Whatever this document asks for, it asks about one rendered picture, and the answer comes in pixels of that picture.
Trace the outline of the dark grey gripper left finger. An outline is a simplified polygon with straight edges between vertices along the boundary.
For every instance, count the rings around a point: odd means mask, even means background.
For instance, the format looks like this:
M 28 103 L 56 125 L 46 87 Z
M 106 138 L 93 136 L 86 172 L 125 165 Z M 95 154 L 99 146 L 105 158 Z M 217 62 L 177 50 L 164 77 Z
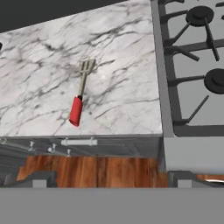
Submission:
M 23 180 L 4 185 L 4 188 L 57 188 L 56 171 L 35 171 Z

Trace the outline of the grey gas hob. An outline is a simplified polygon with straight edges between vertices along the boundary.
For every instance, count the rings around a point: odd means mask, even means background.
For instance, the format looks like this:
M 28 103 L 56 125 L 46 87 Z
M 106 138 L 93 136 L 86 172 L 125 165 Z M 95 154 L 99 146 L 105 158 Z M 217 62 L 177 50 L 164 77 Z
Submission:
M 150 0 L 168 171 L 224 174 L 224 0 Z

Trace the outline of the red-handled metal spatula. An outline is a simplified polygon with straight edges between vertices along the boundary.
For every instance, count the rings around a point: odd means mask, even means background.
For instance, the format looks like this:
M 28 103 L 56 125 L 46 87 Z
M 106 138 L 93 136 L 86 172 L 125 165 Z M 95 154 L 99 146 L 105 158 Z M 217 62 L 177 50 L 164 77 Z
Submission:
M 84 60 L 80 63 L 79 73 L 81 75 L 80 89 L 77 96 L 73 99 L 73 105 L 70 111 L 69 122 L 78 127 L 80 125 L 81 112 L 83 106 L 83 95 L 86 86 L 87 77 L 93 72 L 95 67 L 95 59 Z

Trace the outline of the grey drawer front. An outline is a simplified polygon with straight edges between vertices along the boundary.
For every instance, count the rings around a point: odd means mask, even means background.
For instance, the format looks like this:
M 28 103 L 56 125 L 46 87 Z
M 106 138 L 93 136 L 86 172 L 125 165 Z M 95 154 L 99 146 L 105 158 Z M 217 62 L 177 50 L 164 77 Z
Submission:
M 149 136 L 86 136 L 82 138 L 68 139 L 89 139 L 93 137 L 98 140 L 96 146 L 77 145 L 63 146 L 60 141 L 64 138 L 52 138 L 47 147 L 57 144 L 59 150 L 71 150 L 71 156 L 93 156 L 93 157 L 120 157 L 120 158 L 156 158 L 159 152 L 160 135 Z

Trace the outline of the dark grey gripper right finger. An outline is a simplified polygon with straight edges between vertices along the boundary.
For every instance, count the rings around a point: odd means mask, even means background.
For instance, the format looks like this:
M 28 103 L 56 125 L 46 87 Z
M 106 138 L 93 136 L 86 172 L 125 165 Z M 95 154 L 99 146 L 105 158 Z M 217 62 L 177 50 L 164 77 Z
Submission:
M 168 186 L 172 188 L 224 188 L 224 185 L 207 182 L 190 171 L 169 171 Z

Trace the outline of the grey cupboard door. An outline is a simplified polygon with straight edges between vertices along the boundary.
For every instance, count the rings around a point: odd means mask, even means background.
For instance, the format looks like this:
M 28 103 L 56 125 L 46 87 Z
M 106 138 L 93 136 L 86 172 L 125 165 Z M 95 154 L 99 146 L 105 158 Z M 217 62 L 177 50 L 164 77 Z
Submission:
M 29 156 L 46 153 L 48 143 L 38 138 L 0 137 L 0 187 L 17 182 L 19 169 Z

